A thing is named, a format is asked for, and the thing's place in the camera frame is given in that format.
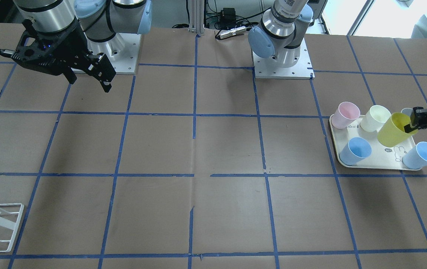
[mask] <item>tray with cartoon print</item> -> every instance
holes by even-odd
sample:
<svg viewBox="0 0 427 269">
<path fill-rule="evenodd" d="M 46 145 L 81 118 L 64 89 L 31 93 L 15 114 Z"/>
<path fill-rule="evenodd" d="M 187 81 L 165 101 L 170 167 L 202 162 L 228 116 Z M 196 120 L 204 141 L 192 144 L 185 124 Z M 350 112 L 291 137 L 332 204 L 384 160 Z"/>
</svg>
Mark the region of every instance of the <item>tray with cartoon print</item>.
<svg viewBox="0 0 427 269">
<path fill-rule="evenodd" d="M 378 135 L 377 131 L 367 132 L 360 127 L 360 122 L 364 118 L 361 115 L 359 119 L 353 121 L 345 129 L 337 129 L 331 124 L 331 117 L 328 121 L 331 136 L 333 138 L 333 145 L 336 153 L 336 158 L 345 167 L 350 168 L 371 168 L 371 169 L 389 169 L 389 170 L 409 170 L 418 171 L 420 169 L 410 169 L 403 164 L 403 156 L 408 151 L 415 147 L 415 143 L 412 137 L 399 143 L 393 148 L 388 148 L 379 143 L 376 138 Z M 345 165 L 340 160 L 340 152 L 346 146 L 348 141 L 354 137 L 361 137 L 368 141 L 371 145 L 372 153 L 369 157 L 364 160 L 360 160 L 354 165 Z"/>
</svg>

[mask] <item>yellow cup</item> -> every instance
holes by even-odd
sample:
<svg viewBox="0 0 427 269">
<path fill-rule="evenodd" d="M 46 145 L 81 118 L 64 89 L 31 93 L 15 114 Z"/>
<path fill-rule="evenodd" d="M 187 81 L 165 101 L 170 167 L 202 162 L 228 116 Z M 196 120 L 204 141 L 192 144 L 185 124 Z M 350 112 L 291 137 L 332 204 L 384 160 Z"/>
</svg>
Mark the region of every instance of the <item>yellow cup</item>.
<svg viewBox="0 0 427 269">
<path fill-rule="evenodd" d="M 388 121 L 378 132 L 378 141 L 381 145 L 391 148 L 418 132 L 414 130 L 411 133 L 404 131 L 404 126 L 411 123 L 411 119 L 403 113 L 393 113 Z"/>
</svg>

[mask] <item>cup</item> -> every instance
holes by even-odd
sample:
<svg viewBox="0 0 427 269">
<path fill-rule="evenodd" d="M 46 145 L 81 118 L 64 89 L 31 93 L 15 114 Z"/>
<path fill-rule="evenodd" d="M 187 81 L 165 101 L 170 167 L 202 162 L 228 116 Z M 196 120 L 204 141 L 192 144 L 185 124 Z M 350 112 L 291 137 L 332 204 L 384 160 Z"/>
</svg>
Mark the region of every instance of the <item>cup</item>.
<svg viewBox="0 0 427 269">
<path fill-rule="evenodd" d="M 420 142 L 403 157 L 403 163 L 410 169 L 427 166 L 427 142 Z"/>
<path fill-rule="evenodd" d="M 404 126 L 410 123 L 411 119 L 403 113 L 396 112 L 391 114 L 391 117 L 389 117 L 381 130 L 378 131 L 379 143 L 388 148 L 392 148 L 415 135 L 418 130 L 414 130 L 411 133 L 406 133 L 404 131 Z"/>
<path fill-rule="evenodd" d="M 342 102 L 331 116 L 331 124 L 337 129 L 345 129 L 360 117 L 360 109 L 351 102 Z"/>
<path fill-rule="evenodd" d="M 366 113 L 360 126 L 364 131 L 374 132 L 383 127 L 389 117 L 391 117 L 391 112 L 386 107 L 374 105 Z"/>
<path fill-rule="evenodd" d="M 361 137 L 354 137 L 348 141 L 340 152 L 340 160 L 345 165 L 353 165 L 371 155 L 371 145 Z"/>
<path fill-rule="evenodd" d="M 403 114 L 408 115 L 409 117 L 411 117 L 411 114 L 413 113 L 413 109 L 409 108 L 409 107 L 406 107 L 406 108 L 403 108 L 403 110 L 401 110 L 401 113 L 403 113 Z"/>
</svg>

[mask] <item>tray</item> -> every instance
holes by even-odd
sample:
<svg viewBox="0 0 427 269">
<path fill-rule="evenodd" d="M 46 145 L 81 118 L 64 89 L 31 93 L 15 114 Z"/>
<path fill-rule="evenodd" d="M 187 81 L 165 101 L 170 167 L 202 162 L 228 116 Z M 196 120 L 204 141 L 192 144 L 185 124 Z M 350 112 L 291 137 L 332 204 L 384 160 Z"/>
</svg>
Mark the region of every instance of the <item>tray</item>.
<svg viewBox="0 0 427 269">
<path fill-rule="evenodd" d="M 359 119 L 353 121 L 345 129 L 337 129 L 331 124 L 331 116 L 328 120 L 328 124 L 331 130 L 331 136 L 333 137 L 333 145 L 335 148 L 336 158 L 343 166 L 349 168 L 372 168 L 372 169 L 388 169 L 388 170 L 409 170 L 409 171 L 418 171 L 420 169 L 410 169 L 403 164 L 403 156 L 406 155 L 408 151 L 415 147 L 415 143 L 412 137 L 407 140 L 399 143 L 398 145 L 388 148 L 381 145 L 378 139 L 377 131 L 367 132 L 360 127 L 360 122 L 364 118 L 364 115 L 361 115 Z M 372 148 L 372 153 L 370 157 L 360 160 L 354 165 L 345 165 L 340 160 L 340 152 L 346 146 L 348 141 L 354 137 L 361 137 L 370 143 Z"/>
</svg>

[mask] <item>metal connector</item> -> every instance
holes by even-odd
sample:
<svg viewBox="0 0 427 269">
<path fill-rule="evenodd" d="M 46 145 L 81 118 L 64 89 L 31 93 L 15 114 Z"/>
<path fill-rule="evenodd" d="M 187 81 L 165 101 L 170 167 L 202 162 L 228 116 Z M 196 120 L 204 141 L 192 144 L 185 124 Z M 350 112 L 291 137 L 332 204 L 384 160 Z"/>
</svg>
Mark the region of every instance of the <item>metal connector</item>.
<svg viewBox="0 0 427 269">
<path fill-rule="evenodd" d="M 244 32 L 246 32 L 246 27 L 245 26 L 233 28 L 233 29 L 230 29 L 230 30 L 225 31 L 223 33 L 220 33 L 218 39 L 219 40 L 227 39 L 227 38 L 232 37 L 232 36 L 241 35 Z"/>
</svg>

